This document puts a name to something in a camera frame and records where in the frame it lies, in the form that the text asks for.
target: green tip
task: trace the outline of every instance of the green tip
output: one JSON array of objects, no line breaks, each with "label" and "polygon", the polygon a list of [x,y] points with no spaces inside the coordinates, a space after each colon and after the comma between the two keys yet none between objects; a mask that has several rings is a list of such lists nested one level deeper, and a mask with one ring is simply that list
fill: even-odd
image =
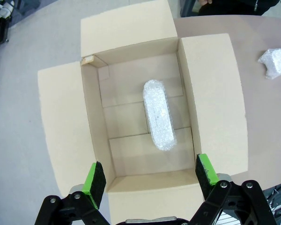
[{"label": "green tip", "polygon": [[209,184],[215,185],[219,181],[219,178],[217,177],[216,172],[215,172],[207,154],[199,154],[199,158],[204,167],[205,174],[208,178]]},{"label": "green tip", "polygon": [[93,179],[94,179],[95,169],[96,169],[96,163],[93,163],[89,170],[89,174],[84,182],[82,192],[90,197],[95,209],[99,209],[99,207],[97,206],[96,202],[94,201],[94,199],[90,193],[90,188],[92,186]]}]

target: zipper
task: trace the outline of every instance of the zipper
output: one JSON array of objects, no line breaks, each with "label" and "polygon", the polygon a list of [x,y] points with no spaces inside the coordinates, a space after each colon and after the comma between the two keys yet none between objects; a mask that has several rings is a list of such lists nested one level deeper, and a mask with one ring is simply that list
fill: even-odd
[{"label": "zipper", "polygon": [[256,0],[256,3],[255,3],[255,8],[254,8],[254,12],[257,11],[257,6],[258,6],[258,0]]}]

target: wrapped package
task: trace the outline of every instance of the wrapped package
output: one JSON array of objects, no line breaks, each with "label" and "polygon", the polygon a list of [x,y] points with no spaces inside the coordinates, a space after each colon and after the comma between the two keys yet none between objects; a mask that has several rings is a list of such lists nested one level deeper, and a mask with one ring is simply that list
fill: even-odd
[{"label": "wrapped package", "polygon": [[146,82],[143,97],[153,143],[160,150],[172,149],[177,141],[162,82],[157,80]]},{"label": "wrapped package", "polygon": [[266,77],[274,79],[281,75],[281,48],[267,50],[258,60],[267,68]]}]

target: person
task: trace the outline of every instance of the person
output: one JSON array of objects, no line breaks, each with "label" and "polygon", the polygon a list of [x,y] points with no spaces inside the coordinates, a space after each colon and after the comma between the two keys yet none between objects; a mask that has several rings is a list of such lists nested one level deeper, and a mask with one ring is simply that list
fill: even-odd
[{"label": "person", "polygon": [[198,0],[198,15],[262,15],[279,0]]}]

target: table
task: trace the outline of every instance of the table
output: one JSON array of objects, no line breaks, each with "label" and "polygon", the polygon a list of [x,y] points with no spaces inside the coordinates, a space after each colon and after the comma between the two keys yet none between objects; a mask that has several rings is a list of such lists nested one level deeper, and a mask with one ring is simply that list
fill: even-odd
[{"label": "table", "polygon": [[244,93],[249,170],[232,176],[236,184],[256,180],[262,189],[281,183],[281,76],[265,78],[257,62],[269,48],[281,47],[281,19],[252,15],[179,18],[180,38],[229,33]]}]

